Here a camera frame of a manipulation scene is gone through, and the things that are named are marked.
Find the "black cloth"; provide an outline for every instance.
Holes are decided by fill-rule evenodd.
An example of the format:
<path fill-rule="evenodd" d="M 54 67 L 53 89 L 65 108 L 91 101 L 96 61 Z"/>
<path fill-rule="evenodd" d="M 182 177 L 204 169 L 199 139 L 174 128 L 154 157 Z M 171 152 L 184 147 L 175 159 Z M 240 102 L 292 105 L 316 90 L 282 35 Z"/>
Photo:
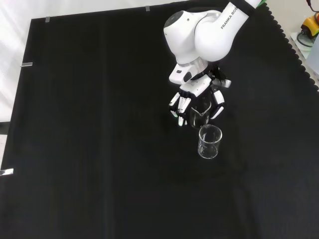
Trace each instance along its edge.
<path fill-rule="evenodd" d="M 319 237 L 319 99 L 266 5 L 220 62 L 219 155 L 167 111 L 180 2 L 33 19 L 0 178 L 1 239 Z"/>

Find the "robotic hand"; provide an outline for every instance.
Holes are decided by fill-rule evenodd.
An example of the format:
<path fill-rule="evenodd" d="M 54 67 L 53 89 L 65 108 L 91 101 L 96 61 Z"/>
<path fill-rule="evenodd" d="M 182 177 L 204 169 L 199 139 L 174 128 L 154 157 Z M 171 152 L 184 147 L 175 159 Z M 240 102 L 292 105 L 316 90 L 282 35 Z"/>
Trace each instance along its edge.
<path fill-rule="evenodd" d="M 169 104 L 171 113 L 178 117 L 179 126 L 187 124 L 190 106 L 193 102 L 200 104 L 203 97 L 207 98 L 207 92 L 215 103 L 209 118 L 215 119 L 224 110 L 225 100 L 216 86 L 228 88 L 231 82 L 217 66 L 211 69 L 208 62 L 219 61 L 228 54 L 237 32 L 249 17 L 248 12 L 255 9 L 260 0 L 232 2 L 241 10 L 230 2 L 223 13 L 179 11 L 164 25 L 166 41 L 177 61 L 169 80 L 181 85 Z"/>

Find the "robot finger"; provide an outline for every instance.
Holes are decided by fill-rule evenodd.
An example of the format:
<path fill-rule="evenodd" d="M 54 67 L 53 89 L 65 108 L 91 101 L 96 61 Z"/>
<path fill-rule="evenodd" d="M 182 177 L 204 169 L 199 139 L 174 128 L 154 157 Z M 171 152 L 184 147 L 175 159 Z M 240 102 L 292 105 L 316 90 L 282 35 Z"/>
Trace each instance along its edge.
<path fill-rule="evenodd" d="M 180 97 L 180 94 L 177 92 L 169 104 L 169 110 L 175 118 L 178 117 L 176 112 L 177 112 L 177 101 L 178 101 L 179 97 Z"/>
<path fill-rule="evenodd" d="M 183 117 L 179 116 L 178 117 L 178 125 L 180 127 L 182 127 L 183 125 L 187 125 L 187 121 Z"/>
<path fill-rule="evenodd" d="M 177 103 L 177 100 L 179 99 L 179 97 L 180 97 L 180 94 L 179 92 L 177 92 L 176 95 L 173 97 L 173 99 L 170 101 L 169 106 L 173 107 Z"/>
<path fill-rule="evenodd" d="M 219 116 L 219 114 L 224 110 L 223 106 L 217 107 L 211 114 L 210 114 L 210 119 L 214 120 Z"/>

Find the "metal clip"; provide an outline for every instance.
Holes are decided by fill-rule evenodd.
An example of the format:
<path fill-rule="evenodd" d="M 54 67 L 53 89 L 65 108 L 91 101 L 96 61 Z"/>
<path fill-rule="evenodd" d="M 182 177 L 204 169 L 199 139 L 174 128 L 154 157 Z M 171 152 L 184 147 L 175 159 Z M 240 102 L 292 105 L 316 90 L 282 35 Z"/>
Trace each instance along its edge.
<path fill-rule="evenodd" d="M 13 168 L 6 169 L 6 170 L 0 170 L 0 177 L 13 174 Z"/>
<path fill-rule="evenodd" d="M 32 66 L 32 65 L 33 65 L 32 62 L 27 62 L 27 63 L 22 63 L 21 67 Z"/>

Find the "glass rim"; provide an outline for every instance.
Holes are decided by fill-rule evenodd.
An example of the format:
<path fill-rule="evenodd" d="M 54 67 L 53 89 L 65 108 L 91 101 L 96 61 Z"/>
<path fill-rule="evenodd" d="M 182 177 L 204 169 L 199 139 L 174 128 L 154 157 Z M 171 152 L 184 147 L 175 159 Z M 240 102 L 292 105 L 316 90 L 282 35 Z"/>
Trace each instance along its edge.
<path fill-rule="evenodd" d="M 200 132 L 201 132 L 201 130 L 202 130 L 205 126 L 212 126 L 212 127 L 216 128 L 216 129 L 218 129 L 218 130 L 220 131 L 220 138 L 219 138 L 217 141 L 214 141 L 214 142 L 207 142 L 207 141 L 205 141 L 204 139 L 202 139 L 202 137 L 200 136 Z M 221 129 L 218 128 L 217 126 L 214 126 L 214 125 L 212 125 L 212 124 L 205 124 L 205 125 L 203 125 L 202 128 L 200 128 L 199 133 L 198 133 L 198 136 L 199 136 L 200 140 L 202 140 L 204 143 L 212 144 L 212 143 L 218 143 L 218 142 L 222 139 L 222 137 L 223 137 L 223 132 L 222 132 Z"/>

